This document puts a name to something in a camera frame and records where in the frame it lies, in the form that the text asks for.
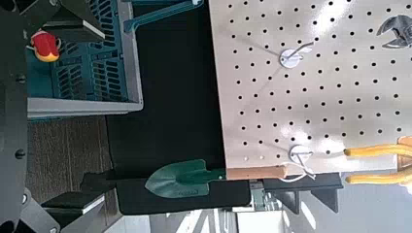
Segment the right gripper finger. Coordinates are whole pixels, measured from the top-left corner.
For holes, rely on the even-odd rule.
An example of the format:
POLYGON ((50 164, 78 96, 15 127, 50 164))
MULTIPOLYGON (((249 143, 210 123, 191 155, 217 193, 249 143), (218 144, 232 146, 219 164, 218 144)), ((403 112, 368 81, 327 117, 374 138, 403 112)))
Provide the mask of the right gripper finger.
POLYGON ((89 229, 105 202, 98 192, 65 192, 43 203, 42 208, 61 229, 89 229))
POLYGON ((42 29, 74 43, 103 42, 106 35, 93 15, 89 0, 56 0, 58 10, 42 29))

